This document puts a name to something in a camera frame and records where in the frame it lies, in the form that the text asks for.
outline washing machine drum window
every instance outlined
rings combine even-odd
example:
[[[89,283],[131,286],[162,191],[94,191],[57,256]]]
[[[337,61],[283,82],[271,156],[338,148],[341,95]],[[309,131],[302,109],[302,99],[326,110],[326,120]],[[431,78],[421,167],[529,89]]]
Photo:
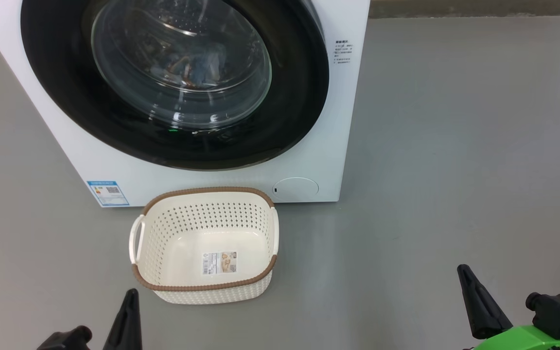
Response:
[[[175,128],[231,126],[271,85],[263,39],[221,1],[115,0],[96,16],[91,44],[109,86]]]
[[[134,157],[231,169],[277,157],[325,103],[328,58],[300,0],[23,0],[36,77]]]

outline floor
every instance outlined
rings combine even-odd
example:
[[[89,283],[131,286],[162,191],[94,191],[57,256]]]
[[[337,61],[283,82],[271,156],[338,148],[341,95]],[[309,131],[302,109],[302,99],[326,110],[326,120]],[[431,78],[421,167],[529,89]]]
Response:
[[[460,263],[529,324],[560,293],[560,18],[369,22],[341,199],[279,206],[258,299],[142,288],[138,213],[98,208],[0,57],[0,349],[78,324],[99,349],[135,287],[149,350],[460,350]]]

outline round glass door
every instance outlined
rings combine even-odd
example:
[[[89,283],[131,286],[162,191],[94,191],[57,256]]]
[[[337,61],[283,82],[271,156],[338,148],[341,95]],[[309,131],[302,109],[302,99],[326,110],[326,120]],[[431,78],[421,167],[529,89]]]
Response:
[[[223,129],[271,86],[255,28],[221,0],[110,0],[92,25],[96,65],[138,111],[175,129]]]

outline white plastic basket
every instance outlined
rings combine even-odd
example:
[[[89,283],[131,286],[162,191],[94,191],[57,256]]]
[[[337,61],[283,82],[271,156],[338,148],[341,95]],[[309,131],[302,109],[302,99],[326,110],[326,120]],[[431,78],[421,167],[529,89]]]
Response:
[[[231,303],[266,290],[278,234],[274,203],[257,189],[169,192],[133,223],[129,256],[138,281],[169,303]]]

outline white washing machine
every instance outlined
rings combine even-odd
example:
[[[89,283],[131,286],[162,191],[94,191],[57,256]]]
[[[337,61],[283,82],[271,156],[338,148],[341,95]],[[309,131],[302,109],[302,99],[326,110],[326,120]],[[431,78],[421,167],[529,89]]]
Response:
[[[208,186],[338,201],[368,7],[0,0],[0,51],[103,207]]]

